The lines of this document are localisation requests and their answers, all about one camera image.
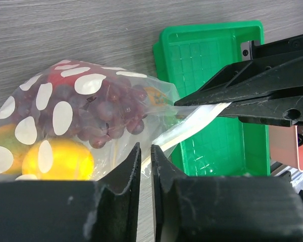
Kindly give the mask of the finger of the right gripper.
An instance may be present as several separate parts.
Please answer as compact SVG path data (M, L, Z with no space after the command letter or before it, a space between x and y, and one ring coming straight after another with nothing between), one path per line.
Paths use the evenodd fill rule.
M233 63L175 102L192 106L303 95L303 51Z
M233 102L219 117L237 117L243 123L269 126L303 126L303 95Z

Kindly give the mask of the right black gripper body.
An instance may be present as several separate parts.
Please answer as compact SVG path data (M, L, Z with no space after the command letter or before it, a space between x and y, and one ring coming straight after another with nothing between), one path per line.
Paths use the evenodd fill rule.
M259 40L242 42L240 50L242 60L245 61L303 50L303 34L267 44L260 44Z

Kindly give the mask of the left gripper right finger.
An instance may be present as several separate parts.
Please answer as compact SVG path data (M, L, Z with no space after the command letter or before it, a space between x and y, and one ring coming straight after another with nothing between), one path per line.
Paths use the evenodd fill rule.
M155 241L303 241L303 202L278 176L188 176L151 147Z

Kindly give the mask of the clear dotted zip bag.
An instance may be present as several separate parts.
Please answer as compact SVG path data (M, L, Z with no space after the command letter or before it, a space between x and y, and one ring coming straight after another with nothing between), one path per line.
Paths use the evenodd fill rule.
M139 143L171 153L227 103L175 106L176 87L157 78L63 60L20 85L0 108L0 176L98 180Z

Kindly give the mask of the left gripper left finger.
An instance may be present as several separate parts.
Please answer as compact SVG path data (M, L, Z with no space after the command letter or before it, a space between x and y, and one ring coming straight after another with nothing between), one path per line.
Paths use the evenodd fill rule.
M98 181L0 183L0 241L136 241L141 149Z

